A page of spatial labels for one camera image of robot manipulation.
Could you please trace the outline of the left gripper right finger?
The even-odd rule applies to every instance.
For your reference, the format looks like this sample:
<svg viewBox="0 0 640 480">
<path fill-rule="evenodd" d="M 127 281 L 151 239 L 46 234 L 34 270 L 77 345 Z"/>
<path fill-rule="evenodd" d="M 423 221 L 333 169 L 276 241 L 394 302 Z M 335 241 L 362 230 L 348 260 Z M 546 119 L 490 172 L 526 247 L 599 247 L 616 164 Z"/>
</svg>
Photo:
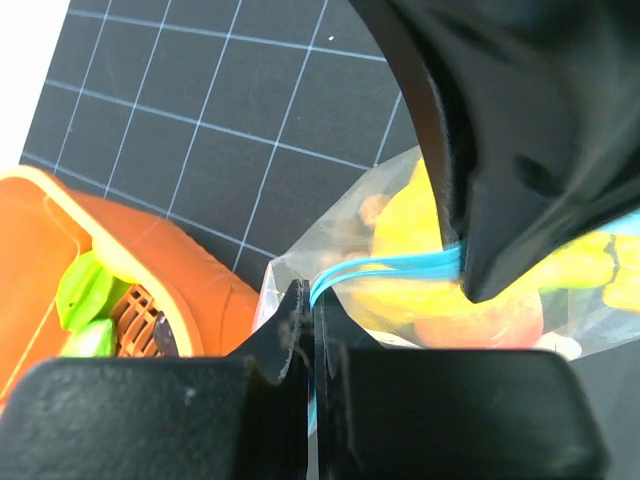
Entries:
<svg viewBox="0 0 640 480">
<path fill-rule="evenodd" d="M 388 348 L 330 291 L 312 315 L 321 478 L 606 477 L 606 442 L 560 355 Z"/>
</svg>

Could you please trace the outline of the yellow banana bunch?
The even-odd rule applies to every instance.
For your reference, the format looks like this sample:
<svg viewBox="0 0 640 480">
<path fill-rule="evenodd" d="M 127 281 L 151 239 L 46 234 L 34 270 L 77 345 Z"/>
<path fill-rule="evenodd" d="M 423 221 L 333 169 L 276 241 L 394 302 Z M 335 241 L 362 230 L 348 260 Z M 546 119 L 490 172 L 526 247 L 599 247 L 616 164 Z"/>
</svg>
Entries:
<svg viewBox="0 0 640 480">
<path fill-rule="evenodd" d="M 373 259 L 440 253 L 444 246 L 436 199 L 425 163 L 407 156 L 364 174 L 355 186 L 362 200 L 391 197 L 373 233 Z M 597 290 L 614 310 L 639 310 L 639 166 L 632 163 L 600 198 L 608 205 L 620 194 L 623 205 L 610 221 L 598 214 L 587 228 L 554 234 L 530 217 L 530 199 L 514 194 L 510 179 L 484 183 L 473 198 L 470 243 L 463 271 L 451 280 L 401 280 L 385 273 L 356 282 L 348 308 L 364 327 L 392 332 L 413 329 L 437 297 L 460 290 L 472 303 L 504 294 L 522 296 L 561 290 Z"/>
</svg>

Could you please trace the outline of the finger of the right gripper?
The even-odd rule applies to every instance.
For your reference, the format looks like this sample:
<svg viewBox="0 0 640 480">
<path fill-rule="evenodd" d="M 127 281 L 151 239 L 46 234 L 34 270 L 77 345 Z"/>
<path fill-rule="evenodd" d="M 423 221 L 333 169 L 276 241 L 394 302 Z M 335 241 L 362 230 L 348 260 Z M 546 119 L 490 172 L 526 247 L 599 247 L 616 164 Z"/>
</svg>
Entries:
<svg viewBox="0 0 640 480">
<path fill-rule="evenodd" d="M 357 1 L 410 113 L 442 239 L 470 243 L 473 198 L 510 179 L 554 234 L 610 221 L 639 166 L 635 1 Z"/>
</svg>

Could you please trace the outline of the brown longan bunch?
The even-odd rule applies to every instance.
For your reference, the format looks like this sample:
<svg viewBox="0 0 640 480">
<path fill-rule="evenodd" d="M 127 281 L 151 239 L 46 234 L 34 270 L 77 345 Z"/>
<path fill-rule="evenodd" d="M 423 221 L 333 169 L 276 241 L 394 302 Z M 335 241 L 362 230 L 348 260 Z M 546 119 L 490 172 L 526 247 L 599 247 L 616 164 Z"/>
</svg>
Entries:
<svg viewBox="0 0 640 480">
<path fill-rule="evenodd" d="M 369 195 L 355 212 L 341 215 L 329 224 L 329 245 L 322 255 L 322 268 L 338 263 L 369 257 L 377 220 L 391 197 L 385 194 Z"/>
</svg>

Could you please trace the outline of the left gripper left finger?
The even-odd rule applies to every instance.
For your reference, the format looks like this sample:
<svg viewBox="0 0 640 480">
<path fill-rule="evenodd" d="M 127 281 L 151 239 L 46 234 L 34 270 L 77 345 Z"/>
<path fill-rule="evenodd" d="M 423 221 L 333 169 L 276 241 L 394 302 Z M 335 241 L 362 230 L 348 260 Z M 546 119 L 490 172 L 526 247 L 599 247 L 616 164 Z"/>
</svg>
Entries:
<svg viewBox="0 0 640 480">
<path fill-rule="evenodd" d="M 5 479 L 302 479 L 309 285 L 225 357 L 39 363 L 1 416 Z"/>
</svg>

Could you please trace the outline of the clear zip top bag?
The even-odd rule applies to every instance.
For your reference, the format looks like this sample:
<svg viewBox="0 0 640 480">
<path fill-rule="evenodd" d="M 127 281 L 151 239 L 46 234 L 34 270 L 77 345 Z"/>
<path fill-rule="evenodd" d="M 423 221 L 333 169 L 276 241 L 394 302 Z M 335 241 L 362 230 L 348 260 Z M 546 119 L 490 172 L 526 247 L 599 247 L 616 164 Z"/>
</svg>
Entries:
<svg viewBox="0 0 640 480">
<path fill-rule="evenodd" d="M 568 360 L 639 336 L 639 216 L 628 214 L 555 250 L 492 300 L 462 290 L 459 249 L 441 241 L 419 149 L 364 173 L 264 275 L 254 323 L 290 282 L 318 304 L 335 294 L 382 344 L 541 349 Z"/>
</svg>

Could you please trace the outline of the peach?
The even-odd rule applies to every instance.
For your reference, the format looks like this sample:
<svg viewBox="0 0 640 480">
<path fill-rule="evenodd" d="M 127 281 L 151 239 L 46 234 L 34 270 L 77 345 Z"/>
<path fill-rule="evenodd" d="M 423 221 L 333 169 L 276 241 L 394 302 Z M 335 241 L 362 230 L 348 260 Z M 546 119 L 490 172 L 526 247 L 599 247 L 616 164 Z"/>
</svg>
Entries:
<svg viewBox="0 0 640 480">
<path fill-rule="evenodd" d="M 428 304 L 414 324 L 420 342 L 434 348 L 530 348 L 543 329 L 542 301 L 536 292 L 472 303 L 453 290 Z"/>
</svg>

